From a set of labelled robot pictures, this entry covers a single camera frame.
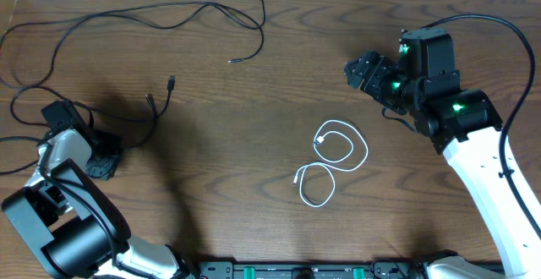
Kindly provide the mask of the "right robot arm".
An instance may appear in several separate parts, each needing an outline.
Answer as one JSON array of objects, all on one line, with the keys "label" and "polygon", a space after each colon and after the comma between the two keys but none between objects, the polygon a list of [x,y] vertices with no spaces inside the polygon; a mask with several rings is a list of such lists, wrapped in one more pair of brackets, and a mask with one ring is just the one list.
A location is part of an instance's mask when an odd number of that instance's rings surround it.
[{"label": "right robot arm", "polygon": [[370,50],[346,63],[348,84],[429,138],[472,196],[500,255],[504,278],[540,276],[540,202],[522,174],[503,122],[481,90],[464,90],[446,30],[403,31],[400,57]]}]

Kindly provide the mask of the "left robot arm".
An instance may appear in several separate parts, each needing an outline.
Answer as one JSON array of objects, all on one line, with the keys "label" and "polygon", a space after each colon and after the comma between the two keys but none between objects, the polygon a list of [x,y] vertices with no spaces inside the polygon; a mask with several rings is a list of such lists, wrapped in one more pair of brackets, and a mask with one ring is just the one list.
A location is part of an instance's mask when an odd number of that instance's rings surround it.
[{"label": "left robot arm", "polygon": [[38,161],[2,212],[53,278],[188,278],[167,245],[135,237],[119,209],[96,186],[117,170],[115,134],[94,130],[70,101],[42,108],[50,130],[36,140]]}]

